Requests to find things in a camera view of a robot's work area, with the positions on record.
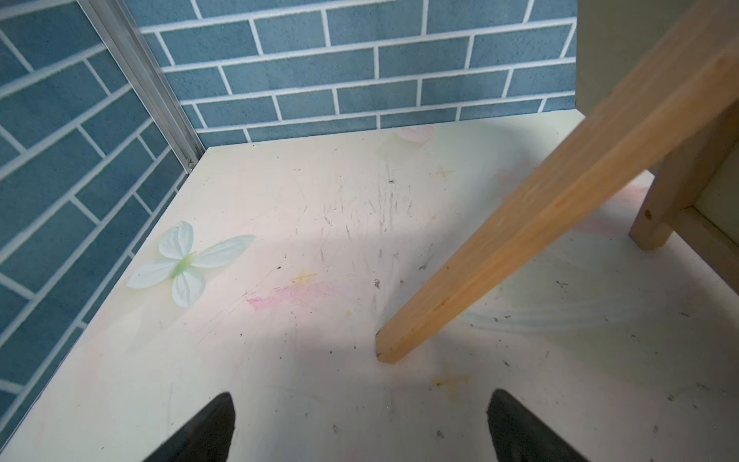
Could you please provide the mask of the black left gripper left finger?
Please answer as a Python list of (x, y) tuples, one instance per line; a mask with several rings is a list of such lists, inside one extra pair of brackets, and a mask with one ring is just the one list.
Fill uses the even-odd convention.
[(235, 431), (236, 411), (228, 392), (217, 395), (148, 456), (145, 462), (226, 462)]

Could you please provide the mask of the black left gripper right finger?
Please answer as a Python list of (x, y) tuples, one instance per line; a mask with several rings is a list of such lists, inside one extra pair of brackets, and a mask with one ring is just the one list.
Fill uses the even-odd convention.
[(487, 422), (498, 461), (587, 461), (506, 390), (494, 390)]

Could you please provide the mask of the wooden easel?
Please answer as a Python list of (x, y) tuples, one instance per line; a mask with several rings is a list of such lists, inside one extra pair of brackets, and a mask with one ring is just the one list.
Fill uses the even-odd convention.
[(738, 5), (699, 1), (377, 332), (394, 364), (738, 99)]

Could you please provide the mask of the plywood board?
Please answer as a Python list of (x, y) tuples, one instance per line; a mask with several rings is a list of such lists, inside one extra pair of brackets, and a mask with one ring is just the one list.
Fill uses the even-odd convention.
[[(581, 1), (575, 106), (589, 114), (691, 8), (689, 1)], [(710, 230), (738, 241), (738, 107), (655, 164), (654, 182), (630, 234), (643, 249), (663, 246), (694, 210)]]

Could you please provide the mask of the left aluminium corner post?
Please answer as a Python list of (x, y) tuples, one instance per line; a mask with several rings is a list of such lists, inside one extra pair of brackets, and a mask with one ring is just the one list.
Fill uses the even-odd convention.
[(79, 0), (78, 4), (184, 170), (192, 172), (205, 148), (125, 3)]

